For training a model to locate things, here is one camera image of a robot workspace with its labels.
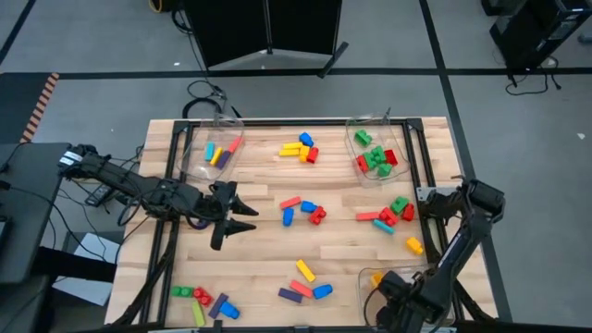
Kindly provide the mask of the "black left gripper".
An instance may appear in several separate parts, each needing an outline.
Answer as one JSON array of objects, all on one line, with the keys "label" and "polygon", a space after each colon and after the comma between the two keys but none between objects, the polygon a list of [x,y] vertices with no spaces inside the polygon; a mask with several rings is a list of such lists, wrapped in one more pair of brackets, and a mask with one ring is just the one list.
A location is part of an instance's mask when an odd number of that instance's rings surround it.
[{"label": "black left gripper", "polygon": [[214,224],[210,246],[213,250],[220,251],[225,238],[256,229],[253,224],[229,217],[230,210],[233,214],[242,216],[258,216],[259,213],[244,203],[239,195],[235,196],[236,188],[229,183],[216,181],[209,185],[209,190],[212,194],[205,204],[203,220]]}]

